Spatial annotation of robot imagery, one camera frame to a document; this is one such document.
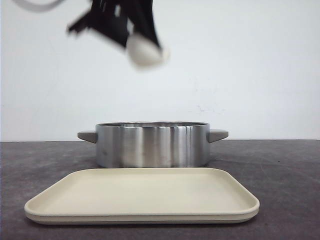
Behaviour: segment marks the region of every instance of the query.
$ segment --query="stainless steel pot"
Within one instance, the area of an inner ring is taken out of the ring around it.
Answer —
[[[209,160],[209,143],[228,137],[204,122],[115,122],[78,132],[96,144],[105,168],[199,167]]]

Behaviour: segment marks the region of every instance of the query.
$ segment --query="tray rim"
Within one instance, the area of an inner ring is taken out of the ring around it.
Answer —
[[[83,172],[96,172],[96,171],[101,171],[101,172],[115,172],[115,171],[148,171],[148,170],[159,170],[159,171],[183,171],[183,170],[188,170],[188,171],[194,171],[194,170],[199,170],[199,171],[214,171],[214,172],[221,172],[225,175],[227,175],[228,178],[231,178],[232,181],[238,185],[242,191],[245,191],[248,195],[250,195],[251,198],[254,199],[255,201],[255,205],[253,207],[247,208],[245,210],[241,210],[241,211],[233,211],[233,212],[161,212],[161,213],[156,213],[156,212],[148,212],[148,213],[117,213],[117,214],[49,214],[49,213],[41,213],[38,212],[36,210],[32,210],[29,207],[29,204],[36,199],[37,197],[45,194],[46,192],[50,191],[50,189],[54,188],[56,185],[58,185],[59,183],[61,183],[62,181],[65,181],[67,178],[70,178],[70,176],[72,175],[78,175],[80,173]],[[159,217],[165,217],[165,216],[175,216],[175,217],[187,217],[187,216],[246,216],[246,215],[252,215],[250,216],[248,219],[251,219],[252,217],[254,217],[256,214],[258,214],[259,212],[259,207],[260,207],[260,201],[249,191],[247,190],[240,182],[238,182],[230,173],[228,173],[225,170],[222,169],[218,169],[218,168],[211,168],[211,167],[148,167],[148,168],[90,168],[90,169],[83,169],[83,170],[79,170],[79,171],[75,171],[72,173],[69,173],[68,175],[66,175],[65,177],[63,177],[62,179],[60,179],[59,181],[57,181],[56,183],[54,183],[53,185],[51,185],[50,187],[46,188],[45,190],[43,190],[42,192],[40,192],[39,194],[37,194],[36,196],[34,196],[33,198],[31,198],[30,200],[28,200],[25,205],[24,205],[24,212],[25,215],[30,218],[31,220],[37,221],[34,219],[34,217],[36,218],[41,218],[41,217],[53,217],[53,218],[68,218],[68,217],[72,217],[72,218],[86,218],[86,217],[146,217],[146,216],[159,216]]]

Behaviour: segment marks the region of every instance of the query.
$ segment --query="table surface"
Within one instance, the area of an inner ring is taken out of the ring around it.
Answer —
[[[320,239],[320,141],[222,140],[206,167],[229,172],[260,200],[237,224],[41,225],[24,204],[66,175],[99,168],[84,141],[1,143],[1,239]]]

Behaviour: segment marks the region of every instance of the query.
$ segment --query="white wall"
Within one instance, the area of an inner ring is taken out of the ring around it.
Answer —
[[[209,122],[230,139],[320,139],[319,0],[154,0],[171,59],[148,71],[92,31],[66,34],[87,0],[46,13],[1,3],[2,141],[158,120]]]

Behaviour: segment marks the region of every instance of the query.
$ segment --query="plastic tray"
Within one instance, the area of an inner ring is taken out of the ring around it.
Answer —
[[[40,224],[240,223],[259,200],[214,168],[113,168],[71,173],[29,200]]]

